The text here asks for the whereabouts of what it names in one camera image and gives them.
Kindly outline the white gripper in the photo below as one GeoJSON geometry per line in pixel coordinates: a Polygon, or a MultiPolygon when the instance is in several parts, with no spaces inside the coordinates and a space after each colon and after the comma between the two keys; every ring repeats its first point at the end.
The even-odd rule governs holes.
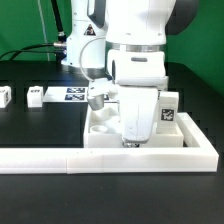
{"type": "Polygon", "coordinates": [[[120,86],[118,96],[123,147],[139,148],[151,137],[158,89],[120,86]]]}

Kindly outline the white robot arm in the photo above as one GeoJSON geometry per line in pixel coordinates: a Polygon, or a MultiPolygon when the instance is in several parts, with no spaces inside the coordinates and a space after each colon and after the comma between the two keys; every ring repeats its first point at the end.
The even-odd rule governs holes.
{"type": "Polygon", "coordinates": [[[62,65],[89,81],[84,145],[137,147],[152,136],[168,77],[162,47],[186,29],[199,0],[71,0],[62,65]]]}

